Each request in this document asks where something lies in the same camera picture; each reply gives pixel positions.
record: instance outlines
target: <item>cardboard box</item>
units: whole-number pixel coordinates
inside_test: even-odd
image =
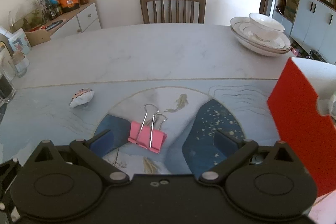
[[[336,66],[294,57],[267,101],[280,138],[308,169],[318,196],[336,189],[336,129],[320,107],[335,91]]]
[[[285,11],[283,14],[292,21],[294,21],[298,3],[299,0],[286,0]]]

